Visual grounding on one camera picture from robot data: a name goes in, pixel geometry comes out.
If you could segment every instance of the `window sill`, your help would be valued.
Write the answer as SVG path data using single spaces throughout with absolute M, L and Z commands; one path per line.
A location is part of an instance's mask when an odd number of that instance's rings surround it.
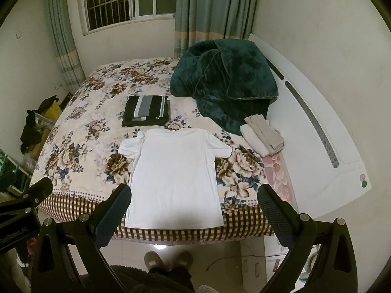
M 83 32 L 83 36 L 99 32 L 102 30 L 106 30 L 109 28 L 113 28 L 116 26 L 124 25 L 124 24 L 131 24 L 131 23 L 139 23 L 139 22 L 145 22 L 145 21 L 155 21 L 155 20 L 169 20 L 169 19 L 174 19 L 173 14 L 161 14 L 161 15 L 144 15 L 140 16 L 138 19 L 133 19 L 130 21 L 125 21 L 125 22 L 120 22 L 120 23 L 114 23 L 106 26 L 102 26 L 100 28 L 95 28 L 94 30 Z

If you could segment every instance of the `metal screw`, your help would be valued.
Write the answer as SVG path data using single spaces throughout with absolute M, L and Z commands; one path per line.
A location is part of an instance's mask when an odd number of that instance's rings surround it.
M 300 219 L 302 220 L 302 221 L 308 221 L 308 220 L 310 220 L 310 216 L 308 216 L 307 214 L 300 214 Z
M 337 218 L 337 224 L 343 226 L 345 224 L 345 221 L 342 218 Z
M 79 216 L 80 221 L 87 221 L 89 219 L 89 214 L 81 214 Z
M 44 221 L 43 221 L 43 224 L 45 226 L 49 226 L 51 223 L 52 223 L 53 219 L 51 218 L 46 218 Z

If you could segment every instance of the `cord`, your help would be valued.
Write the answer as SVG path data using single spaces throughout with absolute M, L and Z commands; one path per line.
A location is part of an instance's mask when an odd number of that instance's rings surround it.
M 206 269 L 205 272 L 208 272 L 208 270 L 210 269 L 210 267 L 212 265 L 214 265 L 216 262 L 219 262 L 220 260 L 224 260 L 224 259 L 236 259 L 236 258 L 241 258 L 241 257 L 256 257 L 256 258 L 270 258 L 270 257 L 278 257 L 278 256 L 285 256 L 287 255 L 288 253 L 285 253 L 285 254 L 272 254 L 272 255 L 255 255 L 255 254 L 249 254 L 249 255 L 237 255 L 235 257 L 223 257 L 223 258 L 220 258 L 220 259 L 217 259 L 215 261 L 213 261 Z

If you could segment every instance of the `curtain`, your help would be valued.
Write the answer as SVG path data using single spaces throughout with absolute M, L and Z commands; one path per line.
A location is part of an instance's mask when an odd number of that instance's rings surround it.
M 72 93 L 84 83 L 85 75 L 77 54 L 66 0 L 45 0 L 46 15 L 53 36 L 57 60 Z
M 247 39 L 257 0 L 177 0 L 175 57 L 191 45 L 211 39 Z

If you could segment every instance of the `white wall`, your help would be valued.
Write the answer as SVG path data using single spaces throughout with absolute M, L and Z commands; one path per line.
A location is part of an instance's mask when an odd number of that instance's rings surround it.
M 22 36 L 16 39 L 16 32 Z M 0 149 L 19 163 L 27 110 L 67 94 L 46 26 L 43 0 L 18 0 L 0 27 Z
M 365 163 L 372 189 L 321 218 L 347 221 L 364 292 L 391 254 L 391 33 L 370 0 L 258 0 L 253 34 L 314 83 Z
M 77 0 L 68 0 L 68 10 L 86 76 L 111 62 L 174 55 L 174 19 L 122 24 L 83 36 Z

